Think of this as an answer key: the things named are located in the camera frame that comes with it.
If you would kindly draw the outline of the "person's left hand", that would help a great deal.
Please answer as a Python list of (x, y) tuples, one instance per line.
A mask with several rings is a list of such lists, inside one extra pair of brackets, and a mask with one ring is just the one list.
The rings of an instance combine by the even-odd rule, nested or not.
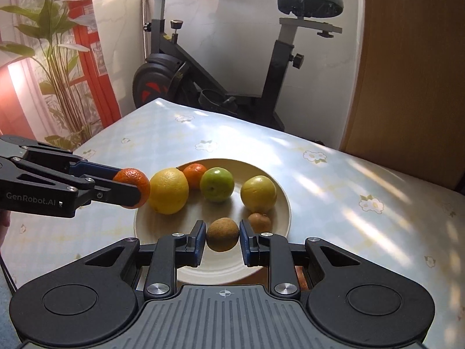
[(7, 231), (10, 227), (11, 212), (7, 210), (0, 211), (0, 247), (4, 243)]

